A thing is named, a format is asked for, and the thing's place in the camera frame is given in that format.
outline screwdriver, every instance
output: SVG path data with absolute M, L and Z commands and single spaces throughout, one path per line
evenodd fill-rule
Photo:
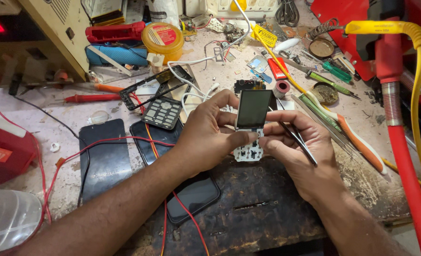
M 333 65 L 331 65 L 328 61 L 323 62 L 321 60 L 319 60 L 318 58 L 316 58 L 315 56 L 309 54 L 308 52 L 301 50 L 303 53 L 305 53 L 307 56 L 311 57 L 312 59 L 318 61 L 319 63 L 321 63 L 321 66 L 326 69 L 327 71 L 329 71 L 331 74 L 333 74 L 334 76 L 336 76 L 337 78 L 339 78 L 340 80 L 342 80 L 343 82 L 349 83 L 351 81 L 351 76 L 346 74 L 345 72 L 343 72 L 341 69 L 339 69 L 338 67 L 334 67 Z
M 324 78 L 324 77 L 318 75 L 317 73 L 313 72 L 311 69 L 309 69 L 307 67 L 304 67 L 304 66 L 301 66 L 301 65 L 295 63 L 294 61 L 291 61 L 291 60 L 288 60 L 286 58 L 283 58 L 279 54 L 276 54 L 276 56 L 277 56 L 277 58 L 282 58 L 283 61 L 286 64 L 288 64 L 290 66 L 293 66 L 294 68 L 297 68 L 298 70 L 304 72 L 306 74 L 305 77 L 311 77 L 311 78 L 314 78 L 314 79 L 316 79 L 316 80 L 318 80 L 320 82 L 326 82 L 326 83 L 332 85 L 333 87 L 335 87 L 335 89 L 337 89 L 337 91 L 339 91 L 339 92 L 341 92 L 343 94 L 349 95 L 351 97 L 354 97 L 354 98 L 356 98 L 358 100 L 361 100 L 361 98 L 359 98 L 358 96 L 356 96 L 352 91 L 344 88 L 343 86 L 340 86 L 340 85 L 336 84 L 335 82 L 332 82 L 330 80 L 327 80 L 326 78 Z
M 344 88 L 343 86 L 341 86 L 339 84 L 336 84 L 335 82 L 332 82 L 331 80 L 328 80 L 325 77 L 322 77 L 322 76 L 316 74 L 315 72 L 313 72 L 311 70 L 305 75 L 305 77 L 308 77 L 308 76 L 310 76 L 311 78 L 314 78 L 314 79 L 316 79 L 316 80 L 318 80 L 320 82 L 325 82 L 325 83 L 328 83 L 328 84 L 332 85 L 335 89 L 337 89 L 337 91 L 339 91 L 339 92 L 341 92 L 343 94 L 349 95 L 349 96 L 351 96 L 353 98 L 356 98 L 358 100 L 362 100 L 361 98 L 359 98 L 358 96 L 356 96 L 352 91 Z
M 86 88 L 86 89 L 108 91 L 108 92 L 114 92 L 114 93 L 118 93 L 120 90 L 125 89 L 122 87 L 116 87 L 116 86 L 105 85 L 105 84 L 100 84 L 100 83 L 92 83 L 92 82 L 75 83 L 73 85 L 81 87 L 81 88 Z
M 92 101 L 111 101 L 111 100 L 121 100 L 120 95 L 118 94 L 98 94 L 98 95 L 78 95 L 75 94 L 71 97 L 66 97 L 63 99 L 65 102 L 92 102 Z

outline green tool handle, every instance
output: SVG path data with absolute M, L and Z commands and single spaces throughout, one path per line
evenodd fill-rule
M 351 94 L 351 91 L 350 90 L 344 88 L 341 85 L 336 84 L 335 82 L 332 82 L 331 80 L 327 80 L 326 78 L 324 78 L 324 77 L 316 74 L 313 71 L 310 73 L 310 77 L 311 78 L 314 78 L 314 79 L 316 79 L 316 80 L 318 80 L 320 82 L 325 82 L 325 83 L 328 83 L 328 84 L 332 85 L 335 89 L 337 89 L 337 91 L 339 91 L 341 93 L 344 93 L 344 94 L 347 94 L 347 95 L 350 95 Z
M 299 99 L 305 103 L 305 105 L 309 106 L 311 109 L 313 109 L 313 111 L 315 111 L 316 114 L 318 114 L 322 119 L 324 119 L 326 122 L 328 122 L 330 125 L 332 125 L 335 129 L 337 129 L 339 132 L 341 132 L 341 128 L 340 126 L 338 126 L 338 124 L 331 119 L 329 116 L 327 116 L 326 114 L 324 114 L 321 109 L 319 109 L 318 107 L 315 106 L 315 104 L 313 104 L 313 102 L 310 101 L 309 98 L 307 98 L 307 96 L 305 96 L 305 94 L 301 94 L 299 96 Z
M 345 83 L 349 83 L 351 81 L 351 76 L 343 72 L 343 70 L 339 69 L 338 67 L 332 66 L 328 61 L 322 64 L 323 68 L 328 70 L 331 74 L 338 77 Z

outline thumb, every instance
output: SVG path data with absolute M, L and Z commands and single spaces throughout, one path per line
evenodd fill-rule
M 255 132 L 235 132 L 229 134 L 226 141 L 229 143 L 230 150 L 248 145 L 258 139 L 258 133 Z
M 261 137 L 259 138 L 259 145 L 264 149 L 264 153 L 275 157 L 282 162 L 287 169 L 293 167 L 300 159 L 301 152 L 286 146 L 279 140 L 270 137 Z

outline orange flux container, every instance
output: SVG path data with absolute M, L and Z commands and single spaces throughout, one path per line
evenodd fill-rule
M 182 56 L 184 37 L 182 32 L 171 24 L 150 23 L 144 28 L 141 39 L 147 52 L 164 55 L 164 65 L 168 61 L 178 61 Z

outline red device with logo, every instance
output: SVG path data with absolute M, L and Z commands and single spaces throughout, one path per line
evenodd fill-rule
M 141 32 L 145 27 L 144 21 L 129 25 L 94 26 L 86 28 L 86 36 L 91 44 L 120 40 L 141 40 Z
M 282 58 L 277 58 L 280 64 L 288 71 L 288 68 L 285 65 L 285 62 Z M 285 74 L 283 74 L 283 71 L 278 67 L 277 63 L 275 63 L 273 58 L 270 58 L 267 60 L 267 63 L 269 63 L 269 67 L 272 70 L 272 74 L 275 77 L 275 80 L 283 80 L 286 79 Z
M 0 184 L 23 174 L 36 156 L 32 137 L 22 131 L 0 118 Z

